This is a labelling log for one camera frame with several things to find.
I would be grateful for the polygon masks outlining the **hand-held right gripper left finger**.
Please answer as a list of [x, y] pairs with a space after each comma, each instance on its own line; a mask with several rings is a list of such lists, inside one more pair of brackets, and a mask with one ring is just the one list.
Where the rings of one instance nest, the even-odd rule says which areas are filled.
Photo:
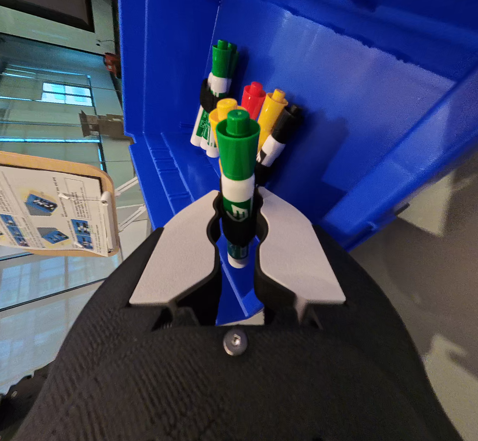
[[190, 308], [201, 325], [215, 325], [222, 294], [221, 194], [212, 190], [164, 226], [129, 299], [132, 306], [171, 312]]

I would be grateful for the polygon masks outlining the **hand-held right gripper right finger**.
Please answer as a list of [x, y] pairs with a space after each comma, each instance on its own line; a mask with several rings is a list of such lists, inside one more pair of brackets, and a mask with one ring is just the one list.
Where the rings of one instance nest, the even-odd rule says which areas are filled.
[[311, 221], [296, 207], [259, 187], [254, 292], [264, 324], [277, 316], [302, 322], [317, 306], [337, 307], [346, 296]]

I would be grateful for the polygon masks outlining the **green dry-erase marker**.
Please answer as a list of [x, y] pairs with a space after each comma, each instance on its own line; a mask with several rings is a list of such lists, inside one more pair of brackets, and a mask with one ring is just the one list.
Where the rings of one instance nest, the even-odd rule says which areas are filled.
[[241, 269], [249, 262], [249, 244], [254, 237], [255, 166], [260, 136], [259, 124], [248, 111], [230, 111], [217, 126], [222, 228], [229, 264]]
[[[218, 40], [217, 44], [212, 46], [212, 68], [219, 76], [227, 77], [229, 91], [230, 80], [230, 61], [232, 57], [232, 46], [225, 40]], [[190, 139], [192, 145], [207, 149], [207, 136], [208, 136], [208, 103], [211, 102], [211, 94], [208, 88], [208, 77], [203, 80], [200, 89], [200, 108], [194, 124], [193, 133]]]
[[208, 103], [208, 136], [207, 136], [207, 149], [206, 154], [209, 157], [217, 158], [219, 157], [218, 143], [216, 142], [215, 129], [213, 128], [212, 122], [212, 111], [216, 109], [218, 100], [221, 96], [227, 93], [228, 89], [228, 79], [227, 77], [219, 76], [214, 74], [212, 69], [208, 76], [208, 88], [211, 94], [211, 102]]
[[237, 65], [237, 62], [238, 62], [238, 59], [239, 59], [239, 53], [237, 51], [237, 46], [236, 44], [234, 43], [230, 43], [231, 46], [232, 46], [232, 57], [231, 57], [231, 61], [230, 61], [230, 80], [229, 80], [229, 91], [230, 91], [230, 86], [231, 86], [231, 82], [232, 82], [232, 78], [234, 76], [234, 72], [235, 72], [235, 69], [236, 69], [236, 65]]

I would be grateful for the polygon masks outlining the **blue plastic bin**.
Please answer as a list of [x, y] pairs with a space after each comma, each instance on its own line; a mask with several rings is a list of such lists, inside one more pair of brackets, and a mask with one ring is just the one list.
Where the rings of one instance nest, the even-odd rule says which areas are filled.
[[124, 128], [153, 229], [219, 188], [190, 143], [212, 45], [231, 97], [282, 89], [304, 123], [267, 188], [351, 250], [477, 146], [477, 0], [119, 0]]

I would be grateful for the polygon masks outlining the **yellow dry-erase marker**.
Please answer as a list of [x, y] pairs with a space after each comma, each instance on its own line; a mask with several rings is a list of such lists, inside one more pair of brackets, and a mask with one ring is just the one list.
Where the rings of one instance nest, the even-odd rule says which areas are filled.
[[218, 102], [211, 113], [218, 143], [221, 180], [229, 186], [241, 186], [251, 172], [249, 157], [250, 117], [235, 99]]
[[287, 105], [288, 101], [283, 90], [276, 88], [273, 92], [266, 94], [258, 117], [258, 124], [260, 125], [258, 153], [262, 149], [266, 139], [271, 135], [279, 115], [281, 115]]

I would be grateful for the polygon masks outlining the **black dry-erase marker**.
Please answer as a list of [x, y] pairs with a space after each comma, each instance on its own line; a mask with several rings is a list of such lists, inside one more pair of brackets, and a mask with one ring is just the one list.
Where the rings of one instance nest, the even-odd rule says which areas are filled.
[[302, 123], [302, 107], [293, 104], [284, 108], [272, 129], [272, 133], [267, 136], [256, 157], [256, 168], [271, 167]]

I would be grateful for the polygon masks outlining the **wooden instruction board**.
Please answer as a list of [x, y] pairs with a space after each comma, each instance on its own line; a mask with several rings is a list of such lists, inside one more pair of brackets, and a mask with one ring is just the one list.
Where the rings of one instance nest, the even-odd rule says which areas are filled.
[[119, 230], [116, 210], [116, 199], [114, 195], [114, 185], [104, 171], [84, 163], [76, 163], [69, 161], [61, 161], [57, 159], [49, 159], [45, 157], [37, 157], [31, 155], [23, 155], [13, 152], [1, 151], [0, 166], [12, 166], [27, 169], [38, 169], [47, 171], [56, 171], [66, 174], [74, 174], [80, 176], [87, 176], [97, 178], [100, 181], [102, 196], [101, 209], [104, 218], [105, 230], [108, 243], [108, 255], [98, 256], [93, 253], [85, 253], [81, 251], [67, 250], [67, 251], [28, 251], [29, 253], [47, 255], [47, 256], [74, 256], [74, 257], [111, 257], [114, 256], [120, 248]]

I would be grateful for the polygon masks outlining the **brown cardboard box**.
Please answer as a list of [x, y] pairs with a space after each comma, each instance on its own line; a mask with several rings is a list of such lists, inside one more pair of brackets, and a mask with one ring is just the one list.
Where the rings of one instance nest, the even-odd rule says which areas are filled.
[[79, 114], [83, 137], [106, 136], [111, 139], [126, 139], [124, 134], [123, 115], [88, 115], [84, 111]]

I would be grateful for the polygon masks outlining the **printed instruction sheet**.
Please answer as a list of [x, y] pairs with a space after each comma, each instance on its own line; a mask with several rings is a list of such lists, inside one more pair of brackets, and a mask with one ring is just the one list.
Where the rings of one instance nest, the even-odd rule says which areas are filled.
[[107, 256], [101, 196], [97, 178], [1, 166], [1, 246]]

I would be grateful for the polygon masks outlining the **red dry-erase marker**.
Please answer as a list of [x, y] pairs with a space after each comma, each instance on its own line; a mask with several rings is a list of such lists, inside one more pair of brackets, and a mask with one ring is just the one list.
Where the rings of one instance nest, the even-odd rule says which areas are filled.
[[260, 82], [253, 81], [244, 87], [240, 106], [248, 111], [251, 119], [257, 120], [266, 95]]

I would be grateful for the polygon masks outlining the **white stand bracket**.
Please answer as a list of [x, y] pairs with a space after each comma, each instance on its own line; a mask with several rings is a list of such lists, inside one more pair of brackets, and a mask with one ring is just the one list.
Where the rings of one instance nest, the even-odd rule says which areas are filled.
[[[115, 198], [120, 198], [123, 193], [127, 192], [128, 190], [132, 189], [136, 185], [139, 185], [139, 179], [137, 176], [134, 176], [129, 181], [123, 183], [119, 187], [117, 187], [114, 191]], [[147, 207], [145, 203], [137, 205], [137, 209], [131, 213], [128, 217], [126, 217], [123, 221], [118, 223], [118, 230], [119, 232], [124, 231], [131, 223], [135, 222], [138, 218], [140, 218], [143, 214], [147, 213]]]

